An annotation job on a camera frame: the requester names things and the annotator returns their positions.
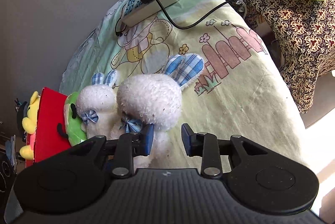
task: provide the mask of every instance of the metal screw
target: metal screw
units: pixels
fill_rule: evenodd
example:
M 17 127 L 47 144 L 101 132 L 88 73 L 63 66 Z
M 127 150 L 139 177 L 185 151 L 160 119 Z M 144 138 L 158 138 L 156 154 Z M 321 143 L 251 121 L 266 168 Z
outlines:
M 205 168 L 204 173 L 208 176 L 216 176 L 220 174 L 220 170 L 216 167 L 207 167 Z
M 112 173 L 117 176 L 125 176 L 129 173 L 129 170 L 124 167 L 117 167 L 113 169 Z
M 131 134 L 131 135 L 137 135 L 138 133 L 135 132 L 135 131 L 133 131 L 133 132 L 131 132 L 130 134 Z M 132 140 L 133 140 L 133 141 L 138 141 L 138 140 L 140 140 L 140 135 L 138 134 L 137 136 L 134 136 L 134 137 L 132 138 Z

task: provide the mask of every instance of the flower print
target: flower print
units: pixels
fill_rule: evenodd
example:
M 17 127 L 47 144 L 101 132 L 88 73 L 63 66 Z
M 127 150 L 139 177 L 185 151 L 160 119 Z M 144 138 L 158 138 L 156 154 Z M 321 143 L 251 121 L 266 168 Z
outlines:
M 281 35 L 284 35 L 287 31 L 288 24 L 286 22 L 278 20 L 276 23 L 274 23 L 274 27 L 280 32 Z
M 312 11 L 307 8 L 297 8 L 296 9 L 297 16 L 303 20 L 309 19 Z
M 325 20 L 327 11 L 325 9 L 320 9 L 320 8 L 314 8 L 313 9 L 315 15 L 317 16 L 318 20 Z
M 279 9 L 278 10 L 278 15 L 284 20 L 288 20 L 292 17 L 293 11 L 290 9 Z
M 200 37 L 199 43 L 207 43 L 209 39 L 210 36 L 207 33 L 204 33 L 204 35 Z
M 327 26 L 329 26 L 329 28 L 332 30 L 332 31 L 335 31 L 335 21 L 328 21 L 327 22 Z
M 324 58 L 325 58 L 325 55 L 324 55 L 324 54 L 320 54 L 320 55 L 318 55 L 317 60 L 316 60 L 316 63 L 317 63 L 317 64 L 321 63 L 321 62 L 324 60 Z
M 214 23 L 216 23 L 216 21 L 214 19 L 211 19 L 211 20 L 206 22 L 206 25 L 207 26 L 212 26 L 212 25 L 214 25 Z
M 299 56 L 299 62 L 304 63 L 304 62 L 313 62 L 314 61 L 314 56 L 311 54 L 302 54 Z
M 283 1 L 284 1 L 284 4 L 289 7 L 296 6 L 296 3 L 298 2 L 297 0 L 283 0 Z
M 274 9 L 279 5 L 279 0 L 265 0 L 265 4 L 269 7 Z
M 325 31 L 325 24 L 322 22 L 311 21 L 311 28 L 316 34 L 322 34 Z
M 295 52 L 297 52 L 300 49 L 301 44 L 302 44 L 301 38 L 294 36 L 294 35 L 289 36 L 287 38 L 287 41 L 293 46 Z
M 294 57 L 293 61 L 292 61 L 292 62 L 290 63 L 290 65 L 289 65 L 287 71 L 288 71 L 289 73 L 294 72 L 294 69 L 295 69 L 295 66 L 296 66 L 296 65 L 297 65 L 297 59 L 296 59 L 296 57 Z
M 305 27 L 301 21 L 292 21 L 291 22 L 292 30 L 297 34 L 301 35 L 305 32 Z
M 229 26 L 231 22 L 229 20 L 225 20 L 224 22 L 221 22 L 221 26 Z
M 311 49 L 311 51 L 315 52 L 319 50 L 320 44 L 322 42 L 322 39 L 320 37 L 311 35 L 311 36 L 306 36 L 306 45 Z
M 274 11 L 273 10 L 271 10 L 271 9 L 265 9 L 264 10 L 263 17 L 265 19 L 268 19 L 270 21 L 270 20 L 272 20 L 273 16 L 274 16 Z
M 188 46 L 187 44 L 183 44 L 182 47 L 179 47 L 179 54 L 180 55 L 185 55 L 186 52 L 188 51 Z
M 333 35 L 325 35 L 326 46 L 332 48 L 335 45 L 335 38 Z

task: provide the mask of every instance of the table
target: table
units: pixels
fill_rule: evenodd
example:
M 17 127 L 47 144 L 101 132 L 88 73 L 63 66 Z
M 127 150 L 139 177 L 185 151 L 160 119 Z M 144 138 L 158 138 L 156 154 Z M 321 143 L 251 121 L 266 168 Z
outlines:
M 318 76 L 335 69 L 335 0 L 245 0 L 246 23 L 259 14 L 279 42 L 285 64 L 280 73 L 301 113 L 313 104 Z

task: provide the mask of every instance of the bedsheet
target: bedsheet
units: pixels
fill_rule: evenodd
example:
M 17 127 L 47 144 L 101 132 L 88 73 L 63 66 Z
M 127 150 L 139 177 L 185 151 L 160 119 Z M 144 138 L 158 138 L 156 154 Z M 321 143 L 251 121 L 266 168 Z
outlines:
M 182 123 L 220 139 L 240 134 L 303 161 L 299 143 L 304 125 L 290 92 L 262 40 L 229 5 L 188 30 L 176 29 L 159 12 L 117 37 L 115 25 L 127 1 L 118 1 L 78 48 L 63 74 L 61 93 L 81 90 L 95 72 L 116 68 L 122 81 L 129 75 L 158 72 L 170 55 L 197 53 L 205 59 L 205 69 L 183 91 L 182 115 L 169 131 L 171 150 L 151 167 L 200 167 L 200 157 L 185 154 L 180 138 Z M 167 12 L 185 26 L 221 2 L 180 0 Z M 229 170 L 227 159 L 222 166 Z

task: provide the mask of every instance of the blue plaid ear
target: blue plaid ear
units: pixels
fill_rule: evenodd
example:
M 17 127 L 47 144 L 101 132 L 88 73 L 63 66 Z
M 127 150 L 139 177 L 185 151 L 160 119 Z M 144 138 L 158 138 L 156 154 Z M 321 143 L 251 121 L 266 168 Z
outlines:
M 102 84 L 103 83 L 103 73 L 96 73 L 92 77 L 92 85 Z
M 184 57 L 171 76 L 179 84 L 181 90 L 190 85 L 204 69 L 204 60 L 199 55 L 189 53 Z
M 104 84 L 108 85 L 109 87 L 112 87 L 117 79 L 118 79 L 118 72 L 116 70 L 111 70 L 107 74 Z
M 180 63 L 184 60 L 185 56 L 183 55 L 174 55 L 171 56 L 165 67 L 163 68 L 162 74 L 165 75 L 171 75 L 173 72 L 175 72 L 175 70 L 178 68 L 178 66 L 180 65 Z

